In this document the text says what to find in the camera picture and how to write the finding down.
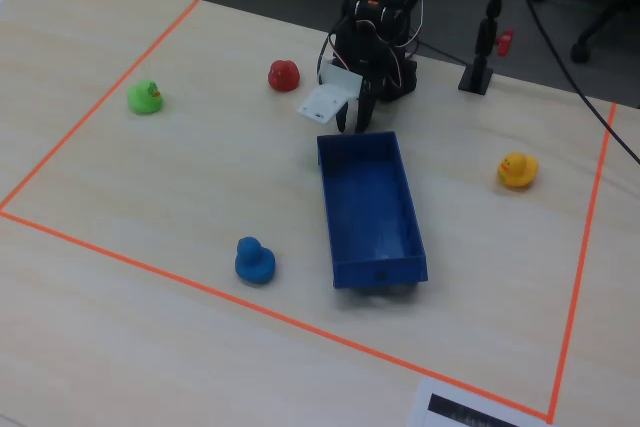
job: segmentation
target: microphone stand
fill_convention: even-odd
[[[487,67],[487,57],[491,55],[496,42],[498,23],[496,19],[502,10],[502,0],[490,0],[487,5],[487,17],[480,22],[476,40],[476,57],[473,64],[467,65],[460,79],[458,90],[484,95],[491,80],[493,69]]]

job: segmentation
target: wire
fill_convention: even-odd
[[[424,0],[420,0],[420,25],[418,26],[418,29],[416,30],[416,33],[413,35],[413,37],[411,37],[409,40],[407,40],[404,44],[396,45],[396,47],[406,47],[411,42],[416,40],[418,38],[418,35],[420,35],[420,31],[422,30],[422,22],[423,22],[423,20],[424,20]]]
[[[329,45],[330,45],[330,46],[331,46],[331,48],[333,49],[333,53],[336,55],[336,57],[338,58],[338,60],[339,60],[340,62],[342,62],[342,65],[344,65],[344,68],[345,68],[346,70],[350,70],[350,69],[349,69],[349,66],[347,65],[347,63],[344,61],[344,59],[340,56],[340,54],[339,54],[339,53],[338,53],[338,51],[336,50],[336,46],[335,46],[335,45],[333,45],[333,41],[331,40],[331,35],[332,35],[332,34],[329,34],[329,35],[327,36],[327,38],[329,39]]]
[[[318,64],[316,66],[316,74],[318,75],[318,83],[320,85],[322,85],[322,79],[320,78],[320,66],[322,65],[322,57],[324,56],[324,51],[327,48],[327,44],[329,43],[331,35],[333,33],[335,33],[335,31],[338,29],[338,27],[340,27],[342,22],[344,22],[345,20],[347,20],[347,16],[346,15],[344,17],[342,17],[341,19],[339,19],[334,24],[334,26],[331,27],[331,29],[329,30],[329,33],[327,34],[327,37],[325,37],[325,39],[324,39],[324,43],[322,44],[322,48],[320,49],[320,55],[318,56]],[[331,48],[335,52],[335,49],[333,48],[333,42],[331,43]]]
[[[549,34],[547,34],[547,31],[542,26],[542,22],[540,22],[540,18],[536,13],[536,9],[533,6],[533,2],[531,0],[525,0],[525,1],[527,2],[527,7],[529,7],[529,11],[531,12],[531,16],[533,17],[534,22],[538,26],[538,30],[540,31],[540,34],[542,35],[545,42],[547,43],[549,50],[551,50],[551,54],[556,59],[556,62],[558,63],[560,70],[562,70],[562,73],[567,78],[567,81],[569,81],[569,83],[571,84],[571,87],[573,87],[573,90],[576,92],[576,94],[580,96],[582,101],[587,105],[587,107],[589,107],[591,112],[593,112],[593,115],[595,115],[598,118],[600,123],[604,126],[605,129],[609,131],[611,136],[614,139],[616,139],[616,141],[620,144],[620,146],[627,151],[627,153],[633,158],[633,160],[635,160],[638,164],[640,164],[640,158],[636,155],[636,153],[629,148],[629,146],[620,138],[618,134],[616,134],[615,130],[611,128],[611,126],[607,123],[606,120],[604,120],[604,118],[600,115],[600,113],[596,110],[596,108],[593,105],[591,105],[591,102],[589,102],[589,99],[587,99],[587,97],[582,93],[582,90],[580,90],[580,87],[578,87],[578,84],[576,84],[576,81],[573,80],[573,77],[571,77],[571,74],[567,70],[567,67],[564,65],[564,62],[562,62],[562,59],[560,58],[560,54],[558,54],[558,51],[553,46],[553,42],[551,42],[551,38],[549,37]]]
[[[433,45],[425,42],[424,40],[418,39],[418,43],[420,45],[424,45],[429,50],[433,50],[434,52],[437,52],[438,54],[442,55],[443,57],[446,57],[446,58],[448,58],[450,60],[458,62],[459,64],[462,64],[462,65],[468,65],[469,64],[468,62],[462,60],[460,57],[456,57],[453,54],[449,54],[448,52],[445,52],[444,50],[441,50],[441,49],[439,49],[437,47],[434,47]]]
[[[378,40],[383,44],[389,44],[391,42],[390,40],[384,40],[382,37],[380,37],[380,34],[378,34],[378,29],[376,28],[376,24],[374,24],[370,20],[356,20],[356,25],[362,25],[362,24],[367,24],[373,27],[373,33],[376,34],[376,37],[378,37]]]
[[[396,84],[393,81],[393,77],[389,76],[389,80],[391,81],[391,83],[393,84],[393,86],[397,89],[401,89],[402,88],[402,70],[400,69],[400,61],[398,60],[398,56],[396,55],[396,53],[393,51],[393,47],[389,47],[389,52],[391,52],[391,55],[393,56],[394,60],[396,61],[396,67],[398,67],[398,82],[399,84]]]

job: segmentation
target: yellow rubber duck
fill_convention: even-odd
[[[507,187],[526,187],[538,173],[538,161],[532,155],[511,152],[498,167],[498,177]]]

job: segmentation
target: orange tape line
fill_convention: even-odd
[[[149,47],[144,54],[142,54],[140,56],[140,58],[138,58],[138,60],[136,60],[135,64],[133,64],[131,67],[129,67],[129,69],[122,74],[122,77],[120,77],[118,79],[118,81],[113,84],[111,86],[111,88],[107,91],[106,94],[104,94],[100,100],[98,100],[98,102],[96,102],[96,104],[91,107],[91,110],[89,110],[89,112],[87,112],[86,114],[84,114],[84,116],[78,121],[78,123],[76,125],[73,126],[73,128],[67,132],[67,135],[65,135],[62,140],[60,142],[58,142],[56,144],[56,146],[51,150],[51,152],[49,152],[44,159],[42,159],[38,165],[36,165],[33,170],[31,172],[29,172],[29,175],[27,175],[24,179],[22,179],[22,182],[20,182],[17,187],[15,189],[13,189],[11,191],[11,193],[7,196],[6,199],[4,199],[2,201],[2,203],[0,203],[0,211],[4,210],[4,208],[7,206],[7,204],[9,202],[11,202],[11,200],[13,200],[13,198],[18,195],[18,193],[24,188],[25,185],[27,185],[29,183],[29,181],[31,179],[33,179],[33,177],[40,171],[40,169],[42,169],[42,167],[44,167],[44,165],[51,159],[51,157],[53,157],[56,152],[58,152],[60,150],[60,148],[67,143],[67,141],[71,138],[71,136],[73,136],[73,134],[75,134],[77,132],[77,130],[82,127],[82,124],[84,124],[87,120],[89,120],[89,117],[91,117],[96,110],[98,110],[100,108],[100,106],[105,102],[105,100],[107,100],[111,94],[113,94],[113,92],[120,87],[120,84],[122,84],[122,82],[124,82],[126,80],[127,77],[129,77],[129,75],[131,75],[131,73],[144,61],[144,59],[146,59],[149,54],[151,52],[153,52],[156,47],[158,47],[158,45],[160,45],[160,43],[162,43],[162,41],[171,33],[173,32],[173,30],[180,25],[180,23],[191,13],[191,11],[195,8],[195,6],[198,4],[199,0],[194,0],[191,5],[189,5],[189,7],[187,7],[187,9],[182,12],[182,14],[180,14],[180,16],[167,28],[167,30],[164,31],[164,33],[158,37],[155,42],[153,44],[151,44],[151,47]]]
[[[613,126],[613,119],[616,115],[616,104],[611,104],[609,118],[607,123]],[[580,256],[578,257],[578,268],[576,270],[576,278],[573,283],[573,293],[571,294],[571,303],[569,304],[569,315],[567,316],[567,325],[564,329],[564,338],[562,339],[562,349],[560,350],[560,358],[558,359],[558,368],[556,377],[553,382],[553,391],[551,392],[551,401],[549,403],[549,413],[547,415],[547,423],[553,424],[556,416],[556,408],[558,407],[558,397],[560,395],[560,386],[562,385],[562,377],[564,376],[564,368],[567,363],[567,355],[569,353],[569,344],[571,343],[571,334],[573,332],[573,322],[576,316],[576,308],[578,307],[578,297],[580,296],[580,287],[582,285],[582,275],[584,273],[584,264],[587,260],[587,251],[589,250],[589,237],[591,236],[591,225],[593,224],[593,214],[596,211],[596,202],[598,200],[598,190],[600,188],[600,179],[602,178],[602,169],[604,161],[607,157],[607,146],[609,145],[609,131],[605,131],[602,139],[602,148],[600,149],[600,158],[598,159],[598,168],[596,176],[593,179],[593,188],[591,189],[591,200],[589,200],[589,210],[587,211],[587,219],[584,223],[584,233],[582,234],[582,245],[580,246]]]
[[[486,390],[479,389],[472,385],[466,384],[456,379],[452,379],[451,377],[447,377],[446,375],[438,374],[437,372],[433,372],[431,370],[425,369],[423,367],[419,367],[415,364],[407,362],[405,360],[399,359],[397,357],[393,357],[392,355],[385,354],[383,352],[379,352],[370,347],[367,347],[362,344],[358,344],[357,342],[353,342],[352,340],[345,339],[344,337],[340,337],[338,335],[332,334],[325,330],[318,329],[317,327],[313,327],[312,325],[306,324],[299,320],[296,320],[292,317],[288,317],[279,312],[275,312],[271,309],[267,309],[266,307],[262,307],[260,305],[254,304],[247,300],[241,299],[240,297],[236,297],[235,295],[228,294],[226,292],[222,292],[221,290],[214,289],[213,287],[209,287],[207,285],[201,284],[191,279],[187,279],[180,275],[174,274],[172,272],[168,272],[166,270],[158,269],[157,267],[153,267],[151,265],[145,264],[143,262],[139,262],[137,260],[131,259],[129,257],[125,257],[121,254],[116,254],[115,252],[111,252],[109,250],[103,249],[102,247],[98,247],[96,245],[90,244],[89,242],[85,242],[84,240],[76,239],[71,237],[70,235],[63,234],[62,232],[58,232],[56,230],[50,229],[48,227],[44,227],[40,224],[36,224],[35,222],[31,222],[29,220],[25,220],[21,217],[17,217],[15,215],[8,214],[6,212],[0,212],[0,217],[4,217],[6,219],[12,220],[14,222],[18,222],[22,225],[26,225],[28,227],[37,229],[41,232],[45,232],[49,235],[53,235],[58,237],[59,239],[66,240],[73,244],[79,245],[80,247],[84,247],[86,249],[92,250],[99,254],[105,255],[107,257],[111,257],[112,259],[119,260],[126,264],[132,265],[134,267],[138,267],[139,269],[146,270],[147,272],[151,272],[153,274],[160,275],[167,279],[173,280],[175,282],[179,282],[181,284],[187,285],[189,287],[193,287],[194,289],[201,290],[211,295],[215,295],[216,297],[220,297],[221,299],[228,300],[229,302],[233,302],[234,304],[241,305],[243,307],[247,307],[256,312],[260,312],[261,314],[268,315],[274,319],[280,320],[282,322],[286,322],[289,325],[293,325],[294,327],[298,327],[300,329],[306,330],[307,332],[311,332],[312,334],[319,335],[324,337],[325,339],[333,340],[334,342],[338,342],[344,346],[350,347],[352,349],[358,350],[360,352],[364,352],[365,354],[372,355],[373,357],[377,357],[378,359],[391,362],[392,364],[396,364],[400,367],[404,367],[405,369],[412,370],[422,375],[426,375],[429,377],[433,377],[434,379],[441,380],[443,382],[447,382],[448,384],[455,385],[461,389],[467,390],[469,392],[473,392],[474,394],[480,395],[487,399],[493,400],[495,402],[499,402],[513,409],[524,412],[525,414],[532,415],[542,420],[547,419],[547,415],[538,412],[537,410],[531,409],[522,404],[518,404],[512,400],[506,399],[504,397],[500,397],[499,395],[492,394],[491,392],[487,392]]]

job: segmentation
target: blue plastic tray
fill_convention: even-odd
[[[393,132],[318,137],[333,286],[427,280],[427,260]]]

